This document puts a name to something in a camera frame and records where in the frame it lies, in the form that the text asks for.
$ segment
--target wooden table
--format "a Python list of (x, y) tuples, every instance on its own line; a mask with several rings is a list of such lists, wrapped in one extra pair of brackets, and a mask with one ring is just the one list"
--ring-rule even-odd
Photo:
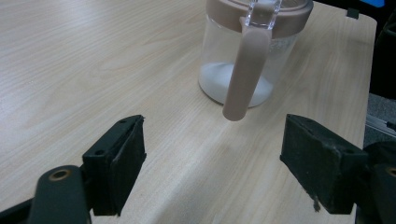
[(315, 213), (279, 155), (288, 113), (362, 146), (373, 19), (315, 3), (272, 97), (237, 122), (198, 85), (204, 0), (9, 0), (0, 21), (0, 210), (142, 114), (134, 189), (93, 223), (353, 223)]

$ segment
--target beige handle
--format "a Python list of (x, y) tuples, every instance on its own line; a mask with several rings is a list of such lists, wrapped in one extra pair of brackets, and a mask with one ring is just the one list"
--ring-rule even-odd
[(272, 38), (272, 30), (243, 26), (242, 40), (223, 107), (226, 119), (242, 119), (256, 89)]

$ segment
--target light wood tabletop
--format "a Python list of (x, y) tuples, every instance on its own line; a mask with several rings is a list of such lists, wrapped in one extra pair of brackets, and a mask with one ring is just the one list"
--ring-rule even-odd
[(373, 19), (315, 3), (273, 95), (237, 122), (198, 85), (205, 0), (7, 0), (0, 21), (0, 210), (141, 114), (140, 175), (121, 217), (93, 223), (353, 223), (315, 212), (279, 155), (287, 114), (362, 146)]

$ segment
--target blue object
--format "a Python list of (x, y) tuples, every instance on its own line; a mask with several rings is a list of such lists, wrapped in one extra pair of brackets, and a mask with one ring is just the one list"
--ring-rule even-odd
[(382, 7), (385, 5), (384, 0), (361, 0), (363, 3), (372, 5), (373, 7)]

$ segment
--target white powder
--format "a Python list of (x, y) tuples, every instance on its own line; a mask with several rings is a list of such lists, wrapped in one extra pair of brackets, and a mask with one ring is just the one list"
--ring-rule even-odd
[[(202, 90), (215, 101), (224, 104), (233, 72), (233, 63), (207, 63), (201, 67), (199, 83)], [(273, 84), (260, 76), (249, 107), (260, 105), (271, 94)]]

